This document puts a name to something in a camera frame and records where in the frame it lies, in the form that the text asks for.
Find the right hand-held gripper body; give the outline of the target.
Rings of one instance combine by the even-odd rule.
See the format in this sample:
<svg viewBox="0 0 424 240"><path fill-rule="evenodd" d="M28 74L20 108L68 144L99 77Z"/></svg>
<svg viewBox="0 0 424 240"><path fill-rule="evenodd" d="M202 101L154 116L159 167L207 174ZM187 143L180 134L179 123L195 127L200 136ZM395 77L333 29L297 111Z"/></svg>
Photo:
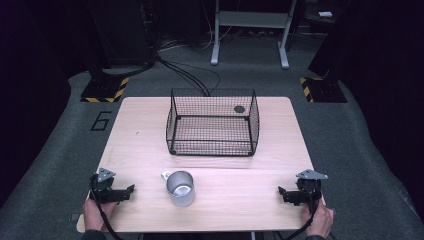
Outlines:
<svg viewBox="0 0 424 240"><path fill-rule="evenodd" d="M322 197L322 180L328 176L311 169L304 170L296 175L296 185L300 191L296 205L301 203L316 203Z"/></svg>

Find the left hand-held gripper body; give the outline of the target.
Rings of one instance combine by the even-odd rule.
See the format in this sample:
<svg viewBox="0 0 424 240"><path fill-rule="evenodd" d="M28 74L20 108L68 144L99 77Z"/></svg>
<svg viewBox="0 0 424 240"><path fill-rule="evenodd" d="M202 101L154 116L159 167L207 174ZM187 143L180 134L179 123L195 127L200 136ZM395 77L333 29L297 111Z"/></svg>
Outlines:
<svg viewBox="0 0 424 240"><path fill-rule="evenodd" d="M89 180L89 198L101 204L111 202L112 184L115 173L105 168L100 168Z"/></svg>

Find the person's left hand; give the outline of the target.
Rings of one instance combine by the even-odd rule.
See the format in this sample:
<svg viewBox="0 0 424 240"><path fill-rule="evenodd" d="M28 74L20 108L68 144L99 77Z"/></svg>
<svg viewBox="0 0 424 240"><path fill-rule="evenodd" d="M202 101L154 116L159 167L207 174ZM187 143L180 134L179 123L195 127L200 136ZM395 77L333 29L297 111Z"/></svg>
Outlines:
<svg viewBox="0 0 424 240"><path fill-rule="evenodd" d="M107 218L110 218L112 216L112 213L116 206L117 204L115 202L101 204L102 211L105 213ZM94 200L86 200L83 205L83 215L86 230L102 231L105 229L104 220Z"/></svg>

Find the person's right hand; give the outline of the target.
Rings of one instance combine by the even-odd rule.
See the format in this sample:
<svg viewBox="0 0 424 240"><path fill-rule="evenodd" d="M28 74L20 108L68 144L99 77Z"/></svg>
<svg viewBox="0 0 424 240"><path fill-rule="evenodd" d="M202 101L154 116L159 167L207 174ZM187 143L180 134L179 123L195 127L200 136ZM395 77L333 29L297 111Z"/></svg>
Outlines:
<svg viewBox="0 0 424 240"><path fill-rule="evenodd" d="M329 209L322 200L317 202L317 210L312 223L306 228L305 235L320 235L325 239L329 236L334 221L334 211Z"/></svg>

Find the silver metal cup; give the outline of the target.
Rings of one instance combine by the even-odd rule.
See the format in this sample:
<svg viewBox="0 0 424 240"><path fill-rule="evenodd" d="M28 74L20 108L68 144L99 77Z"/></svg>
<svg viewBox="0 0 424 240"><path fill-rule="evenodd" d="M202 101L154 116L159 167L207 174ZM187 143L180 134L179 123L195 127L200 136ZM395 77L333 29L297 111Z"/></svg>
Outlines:
<svg viewBox="0 0 424 240"><path fill-rule="evenodd" d="M164 171L161 174L171 201L177 207L187 207L194 202L196 192L194 179L186 171Z"/></svg>

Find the white metal stand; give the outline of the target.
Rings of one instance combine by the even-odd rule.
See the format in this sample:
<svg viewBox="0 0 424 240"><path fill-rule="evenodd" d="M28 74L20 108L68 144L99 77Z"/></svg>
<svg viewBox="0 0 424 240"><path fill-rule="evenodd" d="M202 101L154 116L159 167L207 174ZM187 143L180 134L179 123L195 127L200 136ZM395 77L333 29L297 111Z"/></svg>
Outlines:
<svg viewBox="0 0 424 240"><path fill-rule="evenodd" d="M220 0L215 0L215 32L214 45L210 63L216 66L219 62L220 27L255 27L267 29L283 29L283 36L277 43L280 64L284 70L289 68L286 43L294 16L297 0L289 0L290 8L287 13L239 12L220 9Z"/></svg>

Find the black yellow striped base plate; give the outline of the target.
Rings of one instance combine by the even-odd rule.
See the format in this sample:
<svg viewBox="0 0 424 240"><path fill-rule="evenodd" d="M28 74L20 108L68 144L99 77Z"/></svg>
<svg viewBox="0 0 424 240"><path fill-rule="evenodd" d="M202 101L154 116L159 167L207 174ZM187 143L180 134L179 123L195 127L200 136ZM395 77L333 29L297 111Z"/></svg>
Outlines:
<svg viewBox="0 0 424 240"><path fill-rule="evenodd" d="M347 99L337 83L327 83L322 78L301 77L300 83L306 100L310 103L346 103Z"/></svg>
<svg viewBox="0 0 424 240"><path fill-rule="evenodd" d="M90 81L83 90L80 101L90 103L118 102L128 82L128 78L122 77L111 77L103 84Z"/></svg>

